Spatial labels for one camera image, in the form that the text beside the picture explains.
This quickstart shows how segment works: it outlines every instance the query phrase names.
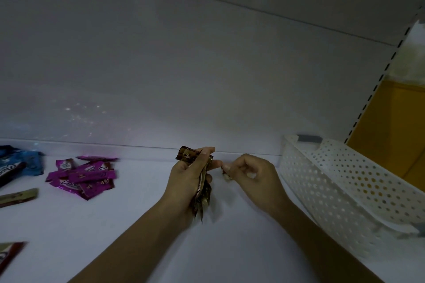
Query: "hand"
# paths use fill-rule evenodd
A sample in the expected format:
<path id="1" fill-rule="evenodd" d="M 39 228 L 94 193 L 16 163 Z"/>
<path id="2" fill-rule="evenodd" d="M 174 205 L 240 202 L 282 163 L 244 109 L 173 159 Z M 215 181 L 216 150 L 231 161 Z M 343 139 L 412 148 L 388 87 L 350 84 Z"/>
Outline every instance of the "hand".
<path id="1" fill-rule="evenodd" d="M 185 226 L 188 226 L 192 219 L 189 204 L 198 189 L 199 175 L 207 164 L 210 154 L 215 151 L 215 147 L 204 147 L 197 150 L 201 151 L 201 154 L 190 166 L 183 161 L 178 161 L 174 165 L 168 178 L 167 188 L 161 198 L 178 217 L 184 217 Z M 221 165 L 220 160 L 213 160 L 207 170 L 219 168 Z M 208 183 L 213 180 L 210 174 L 207 174 L 205 179 Z"/>
<path id="2" fill-rule="evenodd" d="M 244 154 L 231 164 L 223 164 L 222 168 L 258 208 L 273 218 L 290 203 L 274 165 L 267 160 Z M 249 178 L 247 173 L 257 175 Z"/>

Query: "candy pile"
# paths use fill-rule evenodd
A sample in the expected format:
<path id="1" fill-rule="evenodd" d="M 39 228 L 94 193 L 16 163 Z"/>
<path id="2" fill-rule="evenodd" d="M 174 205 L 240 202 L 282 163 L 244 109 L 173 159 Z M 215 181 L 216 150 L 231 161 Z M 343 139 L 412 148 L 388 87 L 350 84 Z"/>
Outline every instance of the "candy pile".
<path id="1" fill-rule="evenodd" d="M 85 200 L 114 188 L 116 173 L 111 162 L 117 158 L 79 156 L 77 159 L 88 162 L 76 166 L 73 159 L 56 160 L 58 170 L 49 173 L 46 182 Z"/>
<path id="2" fill-rule="evenodd" d="M 20 176 L 38 176 L 44 172 L 41 152 L 24 151 L 0 145 L 0 187 Z"/>

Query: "orange surface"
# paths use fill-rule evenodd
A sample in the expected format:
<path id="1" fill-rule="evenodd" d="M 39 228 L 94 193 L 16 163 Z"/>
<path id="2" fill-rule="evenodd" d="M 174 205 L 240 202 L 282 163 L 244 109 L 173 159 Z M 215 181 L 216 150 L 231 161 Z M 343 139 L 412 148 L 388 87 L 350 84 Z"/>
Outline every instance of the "orange surface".
<path id="1" fill-rule="evenodd" d="M 425 88 L 383 81 L 348 145 L 425 191 Z"/>

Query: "forearm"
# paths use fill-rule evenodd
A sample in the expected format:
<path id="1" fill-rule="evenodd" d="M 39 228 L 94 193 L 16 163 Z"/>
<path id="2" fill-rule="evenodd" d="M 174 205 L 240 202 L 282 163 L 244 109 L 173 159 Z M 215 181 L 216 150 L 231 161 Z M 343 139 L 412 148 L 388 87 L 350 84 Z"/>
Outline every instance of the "forearm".
<path id="1" fill-rule="evenodd" d="M 382 282 L 292 202 L 274 212 L 272 217 L 304 251 L 322 282 Z"/>
<path id="2" fill-rule="evenodd" d="M 182 230 L 160 200 L 69 283 L 145 282 Z"/>

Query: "perforated basket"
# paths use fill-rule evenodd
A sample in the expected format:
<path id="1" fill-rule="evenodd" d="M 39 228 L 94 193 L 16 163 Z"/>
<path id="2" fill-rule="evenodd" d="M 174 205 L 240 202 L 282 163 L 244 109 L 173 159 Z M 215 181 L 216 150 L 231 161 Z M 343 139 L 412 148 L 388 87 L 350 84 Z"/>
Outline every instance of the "perforated basket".
<path id="1" fill-rule="evenodd" d="M 358 258 L 425 255 L 425 194 L 343 143 L 311 139 L 286 136 L 278 170 L 318 225 Z"/>

